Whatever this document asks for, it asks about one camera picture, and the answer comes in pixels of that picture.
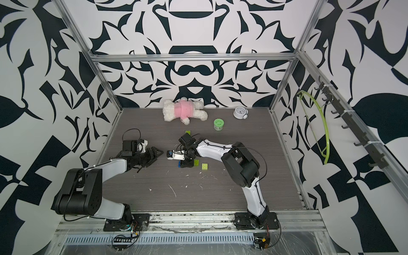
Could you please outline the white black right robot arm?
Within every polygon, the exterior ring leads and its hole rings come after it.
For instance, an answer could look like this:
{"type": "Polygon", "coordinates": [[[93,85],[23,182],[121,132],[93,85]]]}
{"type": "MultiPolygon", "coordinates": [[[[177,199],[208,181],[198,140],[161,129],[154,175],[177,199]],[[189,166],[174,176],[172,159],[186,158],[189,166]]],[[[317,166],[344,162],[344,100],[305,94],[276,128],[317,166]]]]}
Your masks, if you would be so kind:
{"type": "Polygon", "coordinates": [[[178,160],[181,168],[193,167],[198,157],[223,163],[231,179],[243,190],[249,216],[259,224],[266,220],[269,208],[261,193],[260,164],[244,144],[220,144],[204,138],[196,139],[188,133],[179,142],[180,150],[167,152],[169,160],[178,160]]]}

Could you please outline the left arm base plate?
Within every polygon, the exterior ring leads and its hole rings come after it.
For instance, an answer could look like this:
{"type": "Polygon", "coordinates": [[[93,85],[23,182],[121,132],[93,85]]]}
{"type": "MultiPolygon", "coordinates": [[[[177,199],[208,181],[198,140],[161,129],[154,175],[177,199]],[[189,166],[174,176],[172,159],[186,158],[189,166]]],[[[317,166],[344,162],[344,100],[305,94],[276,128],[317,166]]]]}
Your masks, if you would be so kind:
{"type": "Polygon", "coordinates": [[[122,218],[120,220],[106,220],[103,231],[104,232],[126,232],[126,231],[141,231],[146,229],[150,223],[151,214],[134,214],[130,219],[122,218]]]}

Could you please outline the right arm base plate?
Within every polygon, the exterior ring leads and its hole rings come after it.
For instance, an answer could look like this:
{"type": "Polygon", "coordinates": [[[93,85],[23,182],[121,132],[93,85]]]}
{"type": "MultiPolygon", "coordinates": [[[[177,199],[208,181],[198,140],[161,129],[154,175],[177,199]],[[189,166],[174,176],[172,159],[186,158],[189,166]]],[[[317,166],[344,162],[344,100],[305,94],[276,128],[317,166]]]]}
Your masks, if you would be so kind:
{"type": "Polygon", "coordinates": [[[233,224],[237,230],[277,230],[280,226],[276,213],[267,211],[260,216],[250,212],[236,212],[233,224]]]}

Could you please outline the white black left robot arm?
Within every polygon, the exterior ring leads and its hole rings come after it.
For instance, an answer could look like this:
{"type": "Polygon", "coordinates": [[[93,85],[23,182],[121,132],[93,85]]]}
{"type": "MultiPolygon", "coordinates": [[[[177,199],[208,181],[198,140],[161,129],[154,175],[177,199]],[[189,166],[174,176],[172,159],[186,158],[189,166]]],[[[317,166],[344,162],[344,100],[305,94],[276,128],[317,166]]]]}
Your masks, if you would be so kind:
{"type": "Polygon", "coordinates": [[[71,169],[54,198],[52,209],[59,215],[83,215],[131,224],[130,206],[103,197],[103,183],[132,169],[151,166],[163,151],[148,147],[148,141],[124,140],[116,157],[85,169],[71,169]]]}

